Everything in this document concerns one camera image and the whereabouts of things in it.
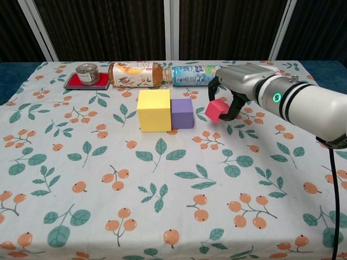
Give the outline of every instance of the green indicator light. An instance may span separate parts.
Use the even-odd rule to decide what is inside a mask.
[[[281,101],[282,95],[280,93],[276,93],[273,95],[273,102],[278,103]]]

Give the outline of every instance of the purple cube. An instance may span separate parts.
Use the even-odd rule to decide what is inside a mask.
[[[191,99],[171,99],[172,129],[190,129],[194,125]]]

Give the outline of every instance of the tablecloth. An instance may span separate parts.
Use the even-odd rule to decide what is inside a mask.
[[[297,61],[250,62],[314,83]],[[141,88],[64,90],[79,64],[42,63],[0,108],[0,258],[331,257],[332,175],[315,136],[255,102],[231,122],[212,123],[207,87],[167,83],[171,98],[192,99],[194,128],[142,133]],[[110,63],[96,64],[107,72]],[[217,97],[232,100],[224,87]],[[343,259],[347,152],[335,155]]]

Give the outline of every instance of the black cable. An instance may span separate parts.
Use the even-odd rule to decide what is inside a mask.
[[[337,176],[336,176],[334,151],[331,148],[329,148],[329,156],[330,156],[332,180],[333,180],[333,185],[334,185],[335,211],[336,211],[334,245],[333,245],[332,258],[331,259],[336,260],[337,248],[338,248],[338,235],[339,235],[339,229],[340,229],[340,198],[338,195],[338,183],[337,183]]]

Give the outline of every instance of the bottle label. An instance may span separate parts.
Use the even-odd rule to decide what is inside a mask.
[[[86,74],[77,73],[77,76],[80,79],[80,81],[83,81],[83,82],[91,82],[92,81],[92,77],[89,73],[86,73]]]
[[[174,86],[207,86],[221,66],[179,66],[173,68]]]
[[[153,62],[116,62],[113,78],[117,87],[153,87]]]

